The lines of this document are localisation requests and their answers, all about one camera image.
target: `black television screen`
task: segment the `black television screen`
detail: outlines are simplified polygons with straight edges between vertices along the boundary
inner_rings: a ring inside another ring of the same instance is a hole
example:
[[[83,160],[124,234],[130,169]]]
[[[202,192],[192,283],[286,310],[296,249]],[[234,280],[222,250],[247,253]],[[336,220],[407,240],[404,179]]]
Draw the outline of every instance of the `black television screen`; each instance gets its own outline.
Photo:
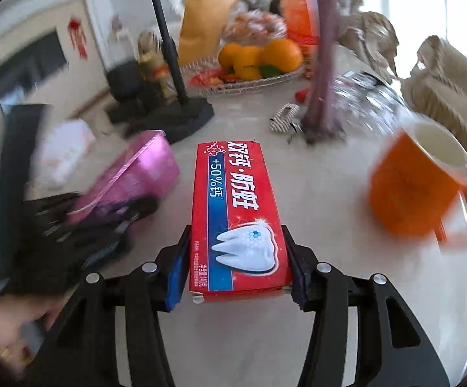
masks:
[[[56,30],[49,32],[0,64],[0,107],[4,113],[22,103],[49,76],[66,65]]]

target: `fruit tray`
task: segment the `fruit tray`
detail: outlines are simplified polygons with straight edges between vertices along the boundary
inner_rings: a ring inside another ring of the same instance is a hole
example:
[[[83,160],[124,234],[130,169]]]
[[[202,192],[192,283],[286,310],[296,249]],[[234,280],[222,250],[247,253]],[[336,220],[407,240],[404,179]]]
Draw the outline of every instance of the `fruit tray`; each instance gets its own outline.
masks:
[[[303,66],[301,66],[296,71],[291,73],[276,77],[262,78],[260,80],[237,81],[234,83],[224,83],[212,86],[191,85],[189,83],[190,80],[199,72],[218,67],[219,63],[217,62],[217,58],[204,58],[180,68],[181,75],[183,76],[183,82],[185,83],[185,87],[189,95],[218,96],[223,94],[248,93],[261,90],[270,85],[286,83],[288,81],[294,80],[297,77],[301,77],[304,72]]]

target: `green leaf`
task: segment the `green leaf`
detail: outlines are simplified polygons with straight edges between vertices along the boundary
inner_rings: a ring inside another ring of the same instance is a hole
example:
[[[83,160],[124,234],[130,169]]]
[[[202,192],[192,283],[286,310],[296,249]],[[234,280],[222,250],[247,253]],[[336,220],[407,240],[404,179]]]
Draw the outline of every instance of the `green leaf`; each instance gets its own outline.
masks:
[[[262,77],[264,78],[271,78],[271,77],[278,77],[284,74],[283,71],[279,70],[276,67],[273,67],[272,65],[263,65],[259,67],[260,74],[262,74]]]

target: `table surface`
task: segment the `table surface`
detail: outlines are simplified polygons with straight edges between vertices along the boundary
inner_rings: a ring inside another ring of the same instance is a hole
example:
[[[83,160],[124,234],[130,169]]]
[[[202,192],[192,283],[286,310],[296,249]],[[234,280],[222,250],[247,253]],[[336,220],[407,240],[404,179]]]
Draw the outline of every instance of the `table surface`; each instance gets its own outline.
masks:
[[[260,93],[212,98],[216,116],[193,136],[173,145],[181,176],[159,211],[135,229],[129,255],[103,271],[128,273],[154,260],[159,249],[178,241],[190,223],[196,145],[217,140],[261,143],[280,219],[298,244],[346,275],[385,274],[402,294],[436,348],[455,386],[467,369],[467,209],[454,201],[445,219],[459,245],[440,249],[434,234],[397,240],[374,221],[366,202],[371,168],[385,149],[382,139],[348,138],[314,147],[269,130],[269,118],[296,90],[293,82]],[[127,143],[112,134],[97,144],[85,167],[105,168]],[[357,311],[350,309],[343,385],[353,382],[357,353]],[[170,314],[160,315],[176,385],[252,387],[296,385],[304,363],[314,315],[301,312],[290,296],[196,305],[184,292]],[[117,312],[120,381],[128,380],[123,310]]]

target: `pink metallic box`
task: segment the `pink metallic box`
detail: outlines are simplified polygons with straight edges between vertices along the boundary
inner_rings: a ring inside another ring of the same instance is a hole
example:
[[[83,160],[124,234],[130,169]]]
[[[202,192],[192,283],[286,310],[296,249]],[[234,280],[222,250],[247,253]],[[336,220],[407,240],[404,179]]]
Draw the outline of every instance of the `pink metallic box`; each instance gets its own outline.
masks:
[[[126,201],[155,195],[163,198],[176,182],[180,169],[165,133],[144,131],[82,195],[69,213],[69,222],[86,218],[98,203]]]

